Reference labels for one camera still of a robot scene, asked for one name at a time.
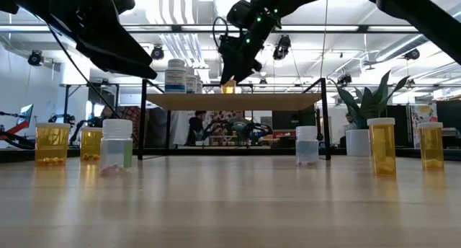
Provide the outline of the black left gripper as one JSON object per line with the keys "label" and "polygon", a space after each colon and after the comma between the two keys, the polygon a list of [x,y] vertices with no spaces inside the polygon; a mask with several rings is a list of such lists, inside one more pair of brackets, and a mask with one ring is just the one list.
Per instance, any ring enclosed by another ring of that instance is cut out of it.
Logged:
{"label": "black left gripper", "polygon": [[50,0],[50,15],[60,26],[83,43],[83,53],[99,69],[136,77],[157,77],[150,67],[152,58],[119,23],[119,13],[112,2],[101,9],[84,6],[84,0]]}

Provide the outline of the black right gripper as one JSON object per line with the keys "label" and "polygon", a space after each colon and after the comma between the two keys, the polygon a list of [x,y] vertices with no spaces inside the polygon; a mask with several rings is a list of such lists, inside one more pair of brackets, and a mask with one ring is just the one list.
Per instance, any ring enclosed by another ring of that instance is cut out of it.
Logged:
{"label": "black right gripper", "polygon": [[253,73],[252,69],[256,65],[255,57],[276,26],[276,22],[254,22],[250,26],[238,48],[238,52],[242,55],[241,60],[223,59],[220,85],[226,84],[232,78],[236,83],[240,83]]}

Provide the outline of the clear bottle green label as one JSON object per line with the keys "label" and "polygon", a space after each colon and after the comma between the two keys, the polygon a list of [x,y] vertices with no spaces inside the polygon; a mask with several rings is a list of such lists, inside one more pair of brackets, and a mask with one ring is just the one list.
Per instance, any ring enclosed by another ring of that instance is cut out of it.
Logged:
{"label": "clear bottle green label", "polygon": [[126,174],[132,166],[133,122],[107,119],[102,123],[99,171],[103,176]]}

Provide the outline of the clear bottle white cap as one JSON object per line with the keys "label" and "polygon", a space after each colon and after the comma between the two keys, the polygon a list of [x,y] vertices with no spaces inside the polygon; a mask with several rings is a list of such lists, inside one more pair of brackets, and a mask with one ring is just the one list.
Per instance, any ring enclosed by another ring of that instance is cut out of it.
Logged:
{"label": "clear bottle white cap", "polygon": [[296,164],[298,166],[315,166],[318,163],[317,127],[296,127]]}

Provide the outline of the tall amber pill bottle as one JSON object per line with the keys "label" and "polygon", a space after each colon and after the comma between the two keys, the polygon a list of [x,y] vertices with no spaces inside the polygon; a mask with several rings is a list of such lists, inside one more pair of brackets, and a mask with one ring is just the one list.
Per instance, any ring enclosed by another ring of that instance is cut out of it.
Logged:
{"label": "tall amber pill bottle", "polygon": [[444,169],[442,123],[420,123],[417,126],[420,137],[421,161],[424,170]]}
{"label": "tall amber pill bottle", "polygon": [[367,120],[372,170],[375,175],[396,176],[394,118]]}

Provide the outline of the floral patterned cloth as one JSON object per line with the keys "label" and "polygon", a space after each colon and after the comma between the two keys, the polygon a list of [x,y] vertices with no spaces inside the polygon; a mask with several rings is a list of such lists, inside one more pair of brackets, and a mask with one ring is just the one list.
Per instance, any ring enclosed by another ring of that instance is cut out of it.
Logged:
{"label": "floral patterned cloth", "polygon": [[217,111],[211,115],[212,131],[221,135],[232,135],[241,132],[248,124],[243,111]]}

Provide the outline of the white hanging cloth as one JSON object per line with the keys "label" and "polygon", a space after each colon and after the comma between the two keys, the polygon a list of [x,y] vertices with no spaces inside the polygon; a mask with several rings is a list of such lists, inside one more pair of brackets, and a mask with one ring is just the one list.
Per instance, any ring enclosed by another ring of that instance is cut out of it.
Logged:
{"label": "white hanging cloth", "polygon": [[170,124],[170,147],[183,146],[187,141],[189,115],[187,111],[172,111]]}

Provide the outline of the computer monitor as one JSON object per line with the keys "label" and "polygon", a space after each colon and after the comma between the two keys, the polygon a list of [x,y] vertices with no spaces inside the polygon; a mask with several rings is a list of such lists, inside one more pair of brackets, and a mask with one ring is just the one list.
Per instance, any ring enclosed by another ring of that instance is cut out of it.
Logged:
{"label": "computer monitor", "polygon": [[31,104],[21,108],[19,118],[17,120],[17,125],[21,125],[23,128],[29,128],[33,107],[34,105]]}

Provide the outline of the green plant in white pot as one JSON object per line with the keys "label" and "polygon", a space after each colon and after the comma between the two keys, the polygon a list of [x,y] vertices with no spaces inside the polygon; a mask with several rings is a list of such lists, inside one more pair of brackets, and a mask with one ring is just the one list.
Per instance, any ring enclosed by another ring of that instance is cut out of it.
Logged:
{"label": "green plant in white pot", "polygon": [[346,154],[348,156],[369,156],[370,155],[370,133],[367,125],[369,119],[380,118],[384,113],[389,99],[395,92],[402,89],[410,76],[402,78],[390,91],[388,80],[390,71],[382,78],[379,87],[371,91],[365,87],[356,93],[356,97],[334,83],[339,97],[346,105],[348,114],[352,117],[354,127],[345,130],[346,133]]}

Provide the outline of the floral patterned panel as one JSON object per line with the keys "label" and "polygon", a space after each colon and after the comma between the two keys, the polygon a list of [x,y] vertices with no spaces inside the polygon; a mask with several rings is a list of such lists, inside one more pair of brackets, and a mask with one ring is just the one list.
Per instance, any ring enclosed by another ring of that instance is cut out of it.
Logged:
{"label": "floral patterned panel", "polygon": [[411,105],[411,125],[413,130],[413,145],[415,149],[421,146],[418,125],[420,123],[436,123],[438,121],[437,104],[431,102],[428,105]]}

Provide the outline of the wooden shelf black metal frame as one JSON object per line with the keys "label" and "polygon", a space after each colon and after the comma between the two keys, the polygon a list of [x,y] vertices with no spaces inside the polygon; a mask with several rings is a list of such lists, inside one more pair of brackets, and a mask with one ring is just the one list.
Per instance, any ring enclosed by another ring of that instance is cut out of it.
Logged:
{"label": "wooden shelf black metal frame", "polygon": [[[136,154],[141,160],[145,155],[159,156],[288,156],[292,149],[171,149],[170,124],[172,111],[186,110],[250,110],[250,111],[301,111],[321,101],[321,111],[316,117],[323,119],[323,155],[331,158],[330,126],[328,124],[328,103],[326,80],[320,78],[300,94],[148,94],[147,86],[152,84],[144,79],[141,87],[140,135]],[[146,105],[151,102],[167,111],[166,143],[162,149],[145,149]]]}

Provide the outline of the black rig frame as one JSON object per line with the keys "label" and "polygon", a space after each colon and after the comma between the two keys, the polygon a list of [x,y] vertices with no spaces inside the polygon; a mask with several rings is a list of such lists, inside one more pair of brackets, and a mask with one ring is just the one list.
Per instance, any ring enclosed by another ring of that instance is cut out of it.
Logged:
{"label": "black rig frame", "polygon": [[[52,33],[47,25],[6,25],[0,24],[0,33]],[[156,88],[160,94],[147,94],[148,86]],[[206,149],[205,147],[199,149],[198,147],[192,149],[172,149],[170,148],[170,127],[171,127],[171,111],[185,111],[185,110],[280,110],[280,111],[299,111],[314,105],[317,101],[322,101],[323,118],[328,114],[327,107],[327,82],[326,77],[319,78],[313,82],[309,87],[306,87],[300,94],[218,94],[217,97],[211,97],[211,94],[192,94],[190,99],[191,104],[186,104],[186,100],[181,102],[178,94],[164,95],[162,88],[158,87],[149,79],[142,79],[141,82],[141,101],[140,101],[140,135],[139,137],[133,136],[134,140],[138,143],[138,148],[134,150],[134,154],[138,155],[138,159],[142,160],[144,155],[157,155],[157,156],[287,156],[294,155],[294,149],[250,149],[247,148],[234,148],[234,149]],[[319,93],[311,92],[311,89],[320,88]],[[293,99],[289,104],[296,105],[276,106],[278,102],[288,101],[284,99]],[[162,149],[147,149],[145,148],[146,136],[146,106],[147,101],[156,104],[167,110],[167,124],[166,124],[166,143]],[[241,106],[231,107],[231,104],[238,104],[237,102],[244,102]],[[321,157],[319,159],[330,161],[332,155],[345,155],[345,149],[333,149],[331,147],[331,139],[329,137],[330,126],[324,125],[323,140],[325,147],[319,151]]]}

